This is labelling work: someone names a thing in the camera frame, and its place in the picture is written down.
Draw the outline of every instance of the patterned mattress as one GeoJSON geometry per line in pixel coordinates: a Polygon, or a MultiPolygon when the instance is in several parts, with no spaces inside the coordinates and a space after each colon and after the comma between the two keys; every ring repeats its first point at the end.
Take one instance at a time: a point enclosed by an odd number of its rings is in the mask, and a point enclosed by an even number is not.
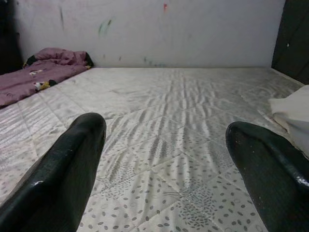
{"type": "Polygon", "coordinates": [[[270,69],[95,68],[0,110],[0,202],[80,114],[107,122],[78,232],[266,232],[225,146],[247,121],[287,136],[267,100],[302,85],[270,69]]]}

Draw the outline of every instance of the quilted mattress cover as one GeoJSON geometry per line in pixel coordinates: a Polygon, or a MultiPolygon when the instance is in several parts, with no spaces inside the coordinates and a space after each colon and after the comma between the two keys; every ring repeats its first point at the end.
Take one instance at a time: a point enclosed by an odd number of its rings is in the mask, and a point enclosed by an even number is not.
{"type": "Polygon", "coordinates": [[[269,98],[302,84],[271,69],[94,68],[0,110],[0,202],[80,114],[107,140],[78,232],[266,232],[225,146],[247,121],[288,138],[269,98]]]}

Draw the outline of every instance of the white cloth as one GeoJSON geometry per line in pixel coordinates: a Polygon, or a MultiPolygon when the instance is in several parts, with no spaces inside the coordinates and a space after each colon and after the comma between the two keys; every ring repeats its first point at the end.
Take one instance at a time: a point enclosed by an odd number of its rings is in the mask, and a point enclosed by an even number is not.
{"type": "Polygon", "coordinates": [[[274,119],[287,129],[296,147],[309,159],[309,86],[287,98],[269,99],[274,119]]]}

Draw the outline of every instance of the dark door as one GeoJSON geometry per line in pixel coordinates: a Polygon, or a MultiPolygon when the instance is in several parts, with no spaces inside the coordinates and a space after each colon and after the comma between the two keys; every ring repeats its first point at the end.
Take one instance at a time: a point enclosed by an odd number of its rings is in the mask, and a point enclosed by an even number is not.
{"type": "Polygon", "coordinates": [[[309,84],[309,0],[286,0],[272,67],[309,84]]]}

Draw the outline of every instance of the mattress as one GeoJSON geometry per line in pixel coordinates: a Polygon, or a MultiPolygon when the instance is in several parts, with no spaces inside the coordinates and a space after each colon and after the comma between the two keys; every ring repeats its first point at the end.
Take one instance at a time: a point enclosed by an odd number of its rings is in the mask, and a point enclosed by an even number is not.
{"type": "Polygon", "coordinates": [[[80,114],[107,139],[78,232],[265,232],[225,146],[233,121],[288,138],[269,98],[302,84],[271,69],[94,68],[0,110],[0,202],[80,114]]]}

